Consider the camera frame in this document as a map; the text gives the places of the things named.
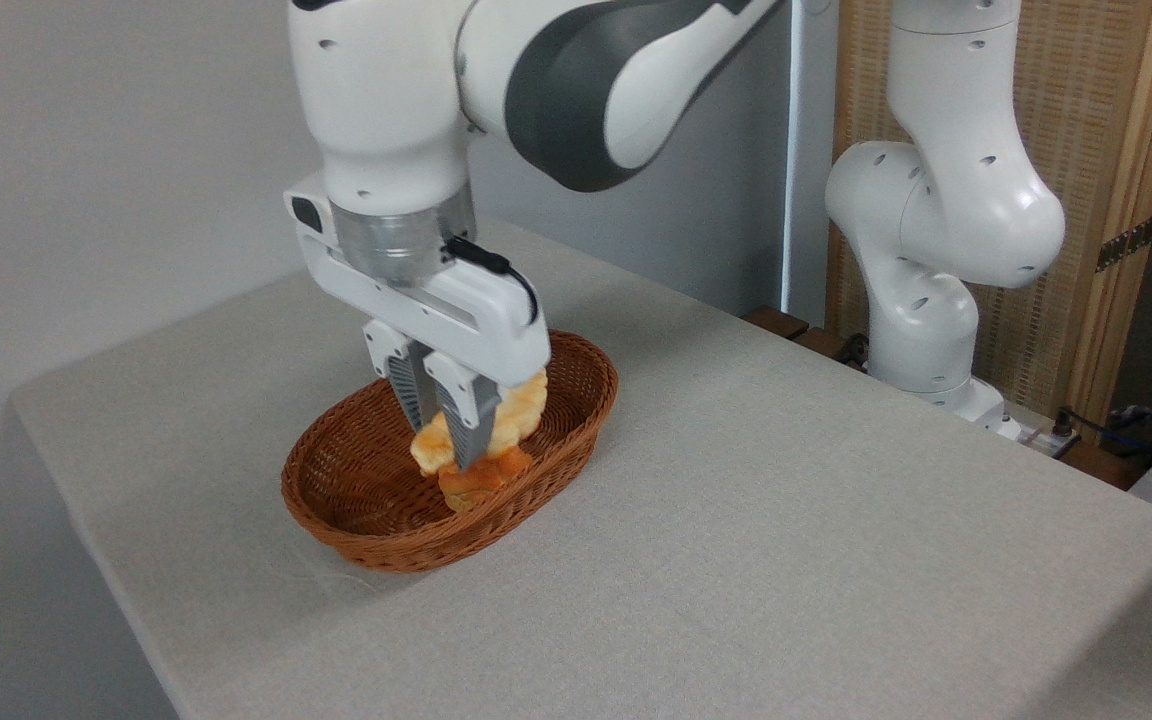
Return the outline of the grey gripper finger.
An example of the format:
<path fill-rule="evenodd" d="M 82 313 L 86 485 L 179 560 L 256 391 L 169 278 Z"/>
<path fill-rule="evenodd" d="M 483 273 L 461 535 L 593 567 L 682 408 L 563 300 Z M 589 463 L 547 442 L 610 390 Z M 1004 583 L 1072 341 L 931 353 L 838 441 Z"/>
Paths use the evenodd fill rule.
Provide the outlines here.
<path fill-rule="evenodd" d="M 449 429 L 454 461 L 467 471 L 492 442 L 500 402 L 498 384 L 442 353 L 430 354 L 422 364 L 435 384 L 435 400 Z"/>
<path fill-rule="evenodd" d="M 365 325 L 364 338 L 376 374 L 391 384 L 412 432 L 419 433 L 438 414 L 435 381 L 424 365 L 433 350 L 380 320 Z"/>

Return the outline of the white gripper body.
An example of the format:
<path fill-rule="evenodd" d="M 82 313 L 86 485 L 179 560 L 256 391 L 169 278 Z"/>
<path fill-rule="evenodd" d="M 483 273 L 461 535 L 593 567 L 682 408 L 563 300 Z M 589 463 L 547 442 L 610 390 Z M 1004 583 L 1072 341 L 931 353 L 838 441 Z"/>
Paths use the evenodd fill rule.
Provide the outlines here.
<path fill-rule="evenodd" d="M 346 263 L 319 179 L 302 179 L 283 200 L 308 273 L 334 300 L 506 387 L 550 363 L 544 314 L 515 279 L 453 260 L 414 287 L 394 286 Z"/>

